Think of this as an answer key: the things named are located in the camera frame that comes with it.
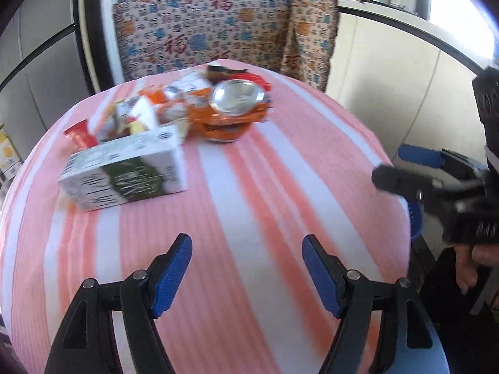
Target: hand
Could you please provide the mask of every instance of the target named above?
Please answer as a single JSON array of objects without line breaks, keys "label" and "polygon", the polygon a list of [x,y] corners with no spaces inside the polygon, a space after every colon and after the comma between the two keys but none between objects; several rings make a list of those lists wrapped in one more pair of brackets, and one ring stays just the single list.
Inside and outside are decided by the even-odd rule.
[{"label": "hand", "polygon": [[[466,294],[470,287],[477,284],[478,264],[485,266],[499,266],[499,245],[476,245],[470,251],[468,245],[455,245],[456,251],[456,283],[463,294]],[[499,307],[499,297],[494,304]]]}]

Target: white packaging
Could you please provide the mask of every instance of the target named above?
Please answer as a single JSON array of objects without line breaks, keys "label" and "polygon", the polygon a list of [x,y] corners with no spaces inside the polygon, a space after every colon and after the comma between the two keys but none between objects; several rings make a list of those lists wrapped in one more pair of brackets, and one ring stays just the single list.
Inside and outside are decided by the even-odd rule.
[{"label": "white packaging", "polygon": [[75,153],[59,183],[85,210],[184,191],[187,179],[177,127],[160,127]]}]

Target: pink tablecloth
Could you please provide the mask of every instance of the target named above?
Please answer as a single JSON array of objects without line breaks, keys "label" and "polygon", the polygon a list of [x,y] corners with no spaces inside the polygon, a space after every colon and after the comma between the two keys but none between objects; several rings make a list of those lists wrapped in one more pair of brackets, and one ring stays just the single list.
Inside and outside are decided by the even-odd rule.
[{"label": "pink tablecloth", "polygon": [[[166,252],[179,232],[192,237],[193,259],[157,322],[179,374],[318,372],[336,321],[301,259],[307,233],[370,279],[405,275],[406,205],[371,183],[372,168],[389,162],[376,137],[323,93],[249,67],[274,87],[270,121],[236,143],[190,137],[186,192],[80,212],[57,183],[68,158],[62,131],[85,118],[94,131],[108,104],[176,72],[87,98],[29,155],[0,226],[2,315],[29,373],[43,372],[83,279],[122,280]],[[376,346],[371,326],[364,368]],[[119,313],[115,330],[124,373],[134,372]]]}]

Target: bright window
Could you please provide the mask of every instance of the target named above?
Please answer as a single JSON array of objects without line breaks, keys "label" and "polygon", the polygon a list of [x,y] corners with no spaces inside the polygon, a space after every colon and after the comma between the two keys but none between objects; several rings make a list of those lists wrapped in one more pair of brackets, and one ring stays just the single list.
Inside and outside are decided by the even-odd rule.
[{"label": "bright window", "polygon": [[432,0],[430,22],[445,29],[476,54],[492,59],[492,31],[471,0]]}]

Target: round table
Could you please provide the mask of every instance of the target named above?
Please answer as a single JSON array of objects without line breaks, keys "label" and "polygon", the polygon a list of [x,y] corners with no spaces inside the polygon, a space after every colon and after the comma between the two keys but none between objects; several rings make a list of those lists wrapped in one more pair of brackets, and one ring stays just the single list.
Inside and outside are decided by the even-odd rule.
[{"label": "round table", "polygon": [[[65,129],[86,118],[94,132],[109,104],[179,72],[85,99],[27,158],[4,203],[0,249],[2,315],[30,374],[43,373],[85,278],[123,280],[165,253],[180,232],[192,237],[193,258],[173,306],[157,321],[179,374],[318,372],[337,321],[301,258],[308,233],[372,280],[406,274],[407,205],[371,183],[373,167],[389,163],[375,135],[304,83],[219,62],[263,76],[273,86],[275,109],[234,143],[189,137],[187,191],[82,212],[57,183],[70,151]],[[121,314],[113,314],[123,371],[131,373]],[[371,326],[364,368],[376,347]]]}]

